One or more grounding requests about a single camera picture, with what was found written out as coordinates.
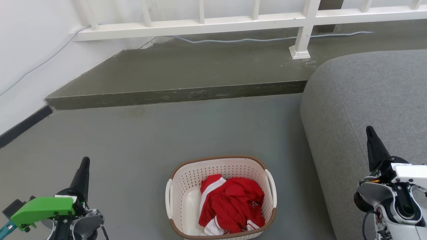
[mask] concrete step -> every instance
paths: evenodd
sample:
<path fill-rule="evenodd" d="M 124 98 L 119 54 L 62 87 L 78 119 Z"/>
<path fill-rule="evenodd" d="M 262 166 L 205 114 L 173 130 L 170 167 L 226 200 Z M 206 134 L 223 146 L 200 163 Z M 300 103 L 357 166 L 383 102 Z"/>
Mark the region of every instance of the concrete step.
<path fill-rule="evenodd" d="M 295 40 L 200 43 L 173 39 L 148 49 L 123 51 L 46 97 L 55 110 L 143 105 L 303 91 L 325 61 L 354 53 L 427 48 L 427 20 L 337 25 L 350 37 L 313 38 L 310 59 L 292 60 Z M 183 36 L 193 41 L 296 36 L 271 29 Z"/>

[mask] brown basket rim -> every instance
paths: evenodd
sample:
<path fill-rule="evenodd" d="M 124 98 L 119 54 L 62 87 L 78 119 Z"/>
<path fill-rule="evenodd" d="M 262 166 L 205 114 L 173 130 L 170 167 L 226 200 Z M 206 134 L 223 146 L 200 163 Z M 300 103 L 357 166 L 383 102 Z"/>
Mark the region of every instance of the brown basket rim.
<path fill-rule="evenodd" d="M 173 177 L 175 176 L 175 173 L 178 171 L 178 169 L 180 169 L 181 167 L 188 165 L 188 164 L 192 164 L 192 163 L 196 163 L 196 162 L 201 162 L 201 161 L 209 161 L 209 160 L 215 160 L 215 159 L 225 159 L 225 158 L 246 158 L 246 159 L 251 159 L 255 162 L 257 162 L 264 170 L 266 170 L 266 166 L 265 164 L 259 160 L 258 158 L 255 157 L 251 157 L 251 156 L 246 156 L 246 155 L 221 155 L 221 156 L 212 156 L 212 157 L 207 157 L 207 158 L 199 158 L 196 160 L 190 160 L 190 161 L 186 161 L 180 165 L 178 165 L 174 171 L 172 172 L 170 179 L 173 179 Z M 271 213 L 271 217 L 270 220 L 264 224 L 264 226 L 262 226 L 261 228 L 258 229 L 254 229 L 254 230 L 249 230 L 249 231 L 245 231 L 245 232 L 240 232 L 240 233 L 233 233 L 233 234 L 226 234 L 226 235 L 216 235 L 216 236 L 193 236 L 193 235 L 187 235 L 184 234 L 183 232 L 181 232 L 175 225 L 173 219 L 169 219 L 169 223 L 170 226 L 172 227 L 172 229 L 175 231 L 176 234 L 178 234 L 178 236 L 184 238 L 184 239 L 188 239 L 188 240 L 214 240 L 214 239 L 226 239 L 226 238 L 234 238 L 234 237 L 242 237 L 242 236 L 247 236 L 247 235 L 252 235 L 252 234 L 256 234 L 256 233 L 260 233 L 265 231 L 267 228 L 269 228 L 271 226 L 271 224 L 273 223 L 274 219 L 276 218 L 276 208 L 273 208 L 272 213 Z"/>
<path fill-rule="evenodd" d="M 220 155 L 220 156 L 212 156 L 212 157 L 207 157 L 207 158 L 199 158 L 196 160 L 190 160 L 190 161 L 186 161 L 181 163 L 180 165 L 178 165 L 172 172 L 172 174 L 170 175 L 170 179 L 173 179 L 173 177 L 175 176 L 175 173 L 182 168 L 185 165 L 188 164 L 192 164 L 192 163 L 196 163 L 196 162 L 203 162 L 203 161 L 209 161 L 209 160 L 216 160 L 216 159 L 226 159 L 226 158 L 246 158 L 246 159 L 251 159 L 255 162 L 257 162 L 264 170 L 267 169 L 267 167 L 265 166 L 265 164 L 259 160 L 258 158 L 252 157 L 252 156 L 246 156 L 246 155 Z"/>

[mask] wire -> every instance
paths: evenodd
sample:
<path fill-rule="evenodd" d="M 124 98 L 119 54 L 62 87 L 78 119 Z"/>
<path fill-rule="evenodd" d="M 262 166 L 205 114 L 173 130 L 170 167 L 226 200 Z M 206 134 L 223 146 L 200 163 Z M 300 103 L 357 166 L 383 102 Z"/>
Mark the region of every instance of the wire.
<path fill-rule="evenodd" d="M 321 37 L 336 37 L 336 36 L 353 36 L 356 34 L 361 33 L 374 33 L 374 32 L 354 32 L 354 33 L 337 33 L 337 34 L 323 34 L 323 35 L 313 35 L 311 38 L 321 38 Z M 255 42 L 271 42 L 271 41 L 281 41 L 281 40 L 288 40 L 288 39 L 296 39 L 297 37 L 288 37 L 288 38 L 273 38 L 273 39 L 252 39 L 252 38 L 245 38 L 240 40 L 200 40 L 200 41 L 191 41 L 179 36 L 168 36 L 170 38 L 176 38 L 181 39 L 183 41 L 189 42 L 189 43 L 205 43 L 205 42 L 213 42 L 213 43 L 237 43 L 237 42 L 243 42 L 243 41 L 255 41 Z"/>
<path fill-rule="evenodd" d="M 0 97 L 5 94 L 7 91 L 9 91 L 12 87 L 14 87 L 17 83 L 19 83 L 25 76 L 27 76 L 27 74 L 29 74 L 30 72 L 36 70 L 37 68 L 41 67 L 43 64 L 47 63 L 49 60 L 51 60 L 54 56 L 56 56 L 59 52 L 61 52 L 70 42 L 71 40 L 74 38 L 74 36 L 76 36 L 77 33 L 79 33 L 82 30 L 85 30 L 86 28 L 88 28 L 89 26 L 85 26 L 80 28 L 79 30 L 75 31 L 72 36 L 70 37 L 70 39 L 67 40 L 67 42 L 65 44 L 62 45 L 62 47 L 56 51 L 53 55 L 51 55 L 49 58 L 47 58 L 45 61 L 43 61 L 42 63 L 40 63 L 39 65 L 37 65 L 37 67 L 32 68 L 31 70 L 27 71 L 26 73 L 24 73 L 23 75 L 21 75 L 17 81 L 15 81 L 14 83 L 12 83 L 9 87 L 6 88 L 6 90 L 2 91 L 0 93 Z"/>
<path fill-rule="evenodd" d="M 102 229 L 102 231 L 104 232 L 105 240 L 110 240 L 110 239 L 108 238 L 107 231 L 105 230 L 104 226 L 102 226 L 102 227 L 101 227 L 101 229 Z"/>
<path fill-rule="evenodd" d="M 362 223 L 362 234 L 363 234 L 363 239 L 364 240 L 368 240 L 366 238 L 366 235 L 365 235 L 365 223 L 366 223 L 366 219 L 368 218 L 369 214 L 378 215 L 378 213 L 376 211 L 374 211 L 374 210 L 369 210 L 369 211 L 366 212 L 365 217 L 363 218 L 363 223 Z"/>

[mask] gray sofa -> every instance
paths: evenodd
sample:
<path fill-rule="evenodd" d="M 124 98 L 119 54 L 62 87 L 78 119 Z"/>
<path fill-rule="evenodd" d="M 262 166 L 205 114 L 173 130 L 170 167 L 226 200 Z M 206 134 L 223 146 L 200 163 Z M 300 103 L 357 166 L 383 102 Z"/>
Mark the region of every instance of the gray sofa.
<path fill-rule="evenodd" d="M 307 83 L 301 118 L 337 240 L 363 239 L 364 213 L 353 195 L 369 174 L 366 126 L 375 128 L 391 155 L 427 164 L 427 50 L 329 60 Z M 416 199 L 427 206 L 421 193 Z"/>

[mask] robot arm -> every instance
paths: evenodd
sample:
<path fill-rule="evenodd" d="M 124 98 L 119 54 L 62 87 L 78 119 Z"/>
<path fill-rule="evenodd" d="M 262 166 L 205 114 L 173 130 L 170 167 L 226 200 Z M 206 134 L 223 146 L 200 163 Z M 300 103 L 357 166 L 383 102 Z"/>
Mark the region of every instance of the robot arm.
<path fill-rule="evenodd" d="M 354 196 L 356 206 L 375 214 L 377 240 L 427 240 L 423 211 L 413 198 L 413 191 L 426 194 L 427 166 L 411 165 L 390 156 L 375 130 L 368 126 L 368 159 L 371 174 L 360 182 Z"/>
<path fill-rule="evenodd" d="M 9 205 L 3 211 L 9 222 L 0 229 L 0 240 L 17 228 L 29 232 L 38 221 L 52 230 L 48 240 L 95 240 L 99 227 L 108 240 L 104 216 L 88 207 L 89 165 L 89 158 L 84 157 L 70 187 L 54 197 L 32 196 L 28 202 L 17 199 Z"/>

